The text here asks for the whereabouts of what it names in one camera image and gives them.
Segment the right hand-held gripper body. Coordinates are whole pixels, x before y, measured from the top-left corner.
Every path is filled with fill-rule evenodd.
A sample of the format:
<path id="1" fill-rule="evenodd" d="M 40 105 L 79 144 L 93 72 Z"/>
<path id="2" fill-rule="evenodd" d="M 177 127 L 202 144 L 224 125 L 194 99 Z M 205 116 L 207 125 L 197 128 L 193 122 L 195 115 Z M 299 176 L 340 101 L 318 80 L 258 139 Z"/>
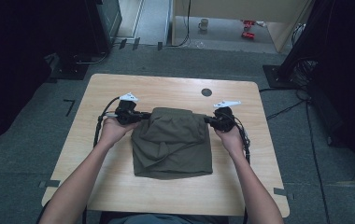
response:
<path id="1" fill-rule="evenodd" d="M 214 104 L 216 110 L 212 121 L 212 127 L 218 131 L 229 132 L 235 126 L 234 115 L 231 107 L 240 105 L 240 101 L 221 101 Z"/>

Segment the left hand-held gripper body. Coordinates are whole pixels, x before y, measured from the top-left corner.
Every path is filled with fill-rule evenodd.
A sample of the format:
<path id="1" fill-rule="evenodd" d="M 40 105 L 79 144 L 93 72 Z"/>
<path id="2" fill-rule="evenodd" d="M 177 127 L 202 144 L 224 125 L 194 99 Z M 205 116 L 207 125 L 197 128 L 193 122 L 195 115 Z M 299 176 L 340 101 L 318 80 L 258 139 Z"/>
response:
<path id="1" fill-rule="evenodd" d="M 128 92 L 119 97 L 120 102 L 115 110 L 117 121 L 121 125 L 132 124 L 140 121 L 140 117 L 135 113 L 137 98 Z"/>

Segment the olive green shorts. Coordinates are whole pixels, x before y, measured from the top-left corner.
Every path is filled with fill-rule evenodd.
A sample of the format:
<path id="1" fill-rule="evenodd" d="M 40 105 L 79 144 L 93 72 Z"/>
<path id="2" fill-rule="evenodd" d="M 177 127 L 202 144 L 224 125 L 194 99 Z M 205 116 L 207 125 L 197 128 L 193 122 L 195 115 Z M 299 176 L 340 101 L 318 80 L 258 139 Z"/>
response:
<path id="1" fill-rule="evenodd" d="M 213 173 L 208 125 L 203 114 L 156 107 L 131 135 L 136 176 L 189 178 Z"/>

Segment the person's left hand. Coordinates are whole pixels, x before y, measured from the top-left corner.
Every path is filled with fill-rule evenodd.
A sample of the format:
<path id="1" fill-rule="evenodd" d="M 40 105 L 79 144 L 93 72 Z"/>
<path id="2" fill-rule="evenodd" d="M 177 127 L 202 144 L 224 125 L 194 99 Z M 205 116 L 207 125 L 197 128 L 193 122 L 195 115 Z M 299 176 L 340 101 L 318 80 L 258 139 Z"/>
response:
<path id="1" fill-rule="evenodd" d="M 123 136 L 138 126 L 137 123 L 121 125 L 115 118 L 107 118 L 103 121 L 101 136 L 98 145 L 107 149 L 112 148 Z"/>

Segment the person's right hand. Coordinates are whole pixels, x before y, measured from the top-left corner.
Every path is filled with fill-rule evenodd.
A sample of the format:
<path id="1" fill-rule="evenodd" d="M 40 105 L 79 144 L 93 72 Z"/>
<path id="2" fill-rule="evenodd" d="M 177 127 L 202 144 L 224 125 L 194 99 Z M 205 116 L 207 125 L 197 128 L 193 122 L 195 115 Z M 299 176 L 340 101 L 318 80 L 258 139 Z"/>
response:
<path id="1" fill-rule="evenodd" d="M 229 132 L 215 130 L 215 133 L 220 138 L 224 148 L 230 154 L 232 159 L 245 157 L 243 140 L 236 127 L 233 127 Z"/>

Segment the black cabinet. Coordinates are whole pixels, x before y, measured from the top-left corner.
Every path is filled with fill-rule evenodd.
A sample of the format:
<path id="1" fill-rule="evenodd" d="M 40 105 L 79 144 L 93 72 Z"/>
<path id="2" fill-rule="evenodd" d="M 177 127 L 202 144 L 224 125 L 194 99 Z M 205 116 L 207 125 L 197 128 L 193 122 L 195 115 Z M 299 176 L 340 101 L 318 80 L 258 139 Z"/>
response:
<path id="1" fill-rule="evenodd" d="M 85 3 L 93 52 L 109 53 L 122 22 L 119 0 L 85 0 Z"/>

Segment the grey tape strip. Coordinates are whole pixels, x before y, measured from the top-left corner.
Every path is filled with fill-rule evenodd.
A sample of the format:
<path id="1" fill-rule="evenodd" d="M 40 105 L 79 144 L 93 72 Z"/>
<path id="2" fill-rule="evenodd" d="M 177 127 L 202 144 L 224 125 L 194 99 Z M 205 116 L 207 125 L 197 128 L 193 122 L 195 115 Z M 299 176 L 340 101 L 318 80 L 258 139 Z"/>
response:
<path id="1" fill-rule="evenodd" d="M 58 188 L 60 185 L 60 180 L 43 180 L 40 181 L 38 186 L 42 189 L 44 188 Z"/>
<path id="2" fill-rule="evenodd" d="M 285 196 L 288 200 L 294 200 L 295 196 L 291 191 L 285 190 L 285 189 L 280 189 L 280 188 L 274 188 L 274 193 L 276 195 L 280 196 Z"/>

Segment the person's lap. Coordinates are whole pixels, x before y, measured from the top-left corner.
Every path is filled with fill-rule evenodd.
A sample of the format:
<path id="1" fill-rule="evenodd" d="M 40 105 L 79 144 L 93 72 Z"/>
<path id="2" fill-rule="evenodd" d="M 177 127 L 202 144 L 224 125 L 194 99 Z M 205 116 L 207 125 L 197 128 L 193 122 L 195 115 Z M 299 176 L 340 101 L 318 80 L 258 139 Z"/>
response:
<path id="1" fill-rule="evenodd" d="M 100 224 L 229 224 L 228 217 L 103 212 Z"/>

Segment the light wooden furniture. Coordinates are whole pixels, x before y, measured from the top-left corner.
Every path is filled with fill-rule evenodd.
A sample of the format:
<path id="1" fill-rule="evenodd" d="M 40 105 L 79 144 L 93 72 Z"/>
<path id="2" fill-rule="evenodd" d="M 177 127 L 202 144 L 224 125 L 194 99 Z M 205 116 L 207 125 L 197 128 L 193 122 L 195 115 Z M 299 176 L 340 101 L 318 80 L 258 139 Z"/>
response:
<path id="1" fill-rule="evenodd" d="M 176 44 L 177 20 L 197 17 L 265 21 L 277 52 L 284 50 L 294 28 L 304 21 L 315 0 L 171 0 L 172 35 Z"/>

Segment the dark curtain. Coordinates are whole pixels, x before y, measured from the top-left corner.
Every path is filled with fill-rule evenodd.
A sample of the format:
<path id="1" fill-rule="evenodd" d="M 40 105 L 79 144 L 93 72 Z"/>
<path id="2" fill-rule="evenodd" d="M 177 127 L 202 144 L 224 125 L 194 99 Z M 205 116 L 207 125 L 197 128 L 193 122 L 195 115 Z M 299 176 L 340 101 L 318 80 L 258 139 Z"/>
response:
<path id="1" fill-rule="evenodd" d="M 278 69 L 283 79 L 313 61 L 305 73 L 329 132 L 355 152 L 355 0 L 315 0 L 305 29 Z"/>
<path id="2" fill-rule="evenodd" d="M 0 0 L 0 135 L 49 78 L 45 57 L 75 62 L 85 0 Z"/>

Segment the black stand base plate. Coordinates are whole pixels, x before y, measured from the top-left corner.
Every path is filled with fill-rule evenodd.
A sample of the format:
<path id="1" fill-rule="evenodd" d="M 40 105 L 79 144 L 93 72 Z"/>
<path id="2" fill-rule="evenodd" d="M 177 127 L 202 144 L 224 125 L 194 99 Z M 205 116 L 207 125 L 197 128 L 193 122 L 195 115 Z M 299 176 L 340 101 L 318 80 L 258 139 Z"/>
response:
<path id="1" fill-rule="evenodd" d="M 290 79 L 282 75 L 279 65 L 264 65 L 263 71 L 270 88 L 286 90 L 296 88 L 296 85 Z"/>
<path id="2" fill-rule="evenodd" d="M 77 63 L 73 58 L 54 55 L 55 64 L 52 67 L 50 79 L 83 80 L 89 65 Z"/>

